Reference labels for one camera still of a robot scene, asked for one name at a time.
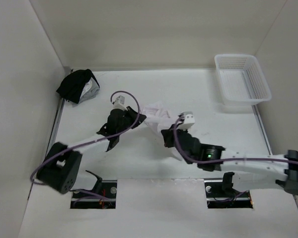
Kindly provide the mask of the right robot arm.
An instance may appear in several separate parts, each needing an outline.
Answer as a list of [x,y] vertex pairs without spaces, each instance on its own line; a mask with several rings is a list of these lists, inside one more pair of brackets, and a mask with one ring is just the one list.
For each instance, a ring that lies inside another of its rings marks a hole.
[[164,146],[174,157],[196,164],[207,172],[223,172],[221,192],[232,196],[237,191],[282,189],[298,196],[298,151],[281,155],[242,155],[218,145],[201,143],[187,130],[162,129]]

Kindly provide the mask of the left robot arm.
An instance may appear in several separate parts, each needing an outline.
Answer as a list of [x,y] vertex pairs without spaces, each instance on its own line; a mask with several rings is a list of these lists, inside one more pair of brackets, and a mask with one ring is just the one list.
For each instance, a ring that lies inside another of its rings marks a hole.
[[31,178],[60,194],[83,189],[89,197],[99,196],[102,186],[97,182],[98,177],[90,171],[89,175],[82,174],[81,162],[90,162],[97,154],[113,149],[122,133],[138,127],[146,118],[129,106],[112,109],[107,122],[94,136],[70,145],[54,143]]

